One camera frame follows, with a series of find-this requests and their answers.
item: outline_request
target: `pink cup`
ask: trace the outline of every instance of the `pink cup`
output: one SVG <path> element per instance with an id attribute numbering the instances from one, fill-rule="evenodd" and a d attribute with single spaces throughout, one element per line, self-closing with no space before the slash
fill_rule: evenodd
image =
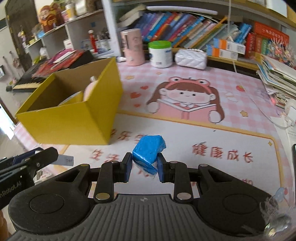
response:
<path id="1" fill-rule="evenodd" d="M 139 28 L 121 31 L 124 45 L 124 56 L 130 66 L 138 66 L 145 63 L 142 34 Z"/>

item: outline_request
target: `yellow cardboard box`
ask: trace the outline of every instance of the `yellow cardboard box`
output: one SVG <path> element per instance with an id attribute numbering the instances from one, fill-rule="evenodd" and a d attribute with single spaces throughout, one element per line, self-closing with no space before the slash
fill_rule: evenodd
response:
<path id="1" fill-rule="evenodd" d="M 59 105 L 98 81 L 86 101 Z M 16 113 L 38 143 L 106 145 L 123 89 L 115 58 L 50 75 Z"/>

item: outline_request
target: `screw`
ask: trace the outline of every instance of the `screw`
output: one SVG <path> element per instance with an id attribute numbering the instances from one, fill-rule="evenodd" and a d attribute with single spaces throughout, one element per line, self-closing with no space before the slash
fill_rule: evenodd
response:
<path id="1" fill-rule="evenodd" d="M 98 199 L 98 200 L 107 200 L 109 198 L 110 198 L 110 195 L 105 192 L 101 192 L 96 195 L 96 199 Z"/>
<path id="2" fill-rule="evenodd" d="M 180 192 L 177 194 L 177 198 L 180 200 L 188 200 L 191 198 L 191 194 L 189 194 L 187 192 Z"/>

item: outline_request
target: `white cable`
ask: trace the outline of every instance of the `white cable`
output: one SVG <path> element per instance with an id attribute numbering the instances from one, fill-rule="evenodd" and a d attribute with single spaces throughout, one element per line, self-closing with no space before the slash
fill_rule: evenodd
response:
<path id="1" fill-rule="evenodd" d="M 227 19 L 227 33 L 228 33 L 228 36 L 230 36 L 230 16 L 231 16 L 231 0 L 229 0 L 229 5 L 228 5 L 228 19 Z M 234 67 L 234 71 L 235 73 L 237 73 L 237 68 L 235 66 L 235 62 L 232 61 L 233 63 L 233 67 Z M 281 129 L 287 129 L 290 125 L 287 125 L 287 126 L 281 126 L 277 123 L 275 123 L 270 117 L 268 117 L 262 110 L 261 108 L 256 104 L 256 102 L 251 98 L 251 96 L 248 94 L 247 90 L 244 88 L 245 90 L 245 93 L 247 94 L 247 96 L 249 97 L 249 99 L 256 105 L 256 107 L 260 110 L 260 112 L 270 121 L 272 122 L 274 125 L 276 125 L 278 128 L 281 128 Z"/>

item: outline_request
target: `quilted white purse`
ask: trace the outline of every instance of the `quilted white purse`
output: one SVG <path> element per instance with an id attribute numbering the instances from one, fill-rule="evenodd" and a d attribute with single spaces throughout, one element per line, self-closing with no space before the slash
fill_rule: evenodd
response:
<path id="1" fill-rule="evenodd" d="M 207 53 L 199 49 L 179 49 L 175 55 L 177 65 L 205 69 L 207 66 Z"/>

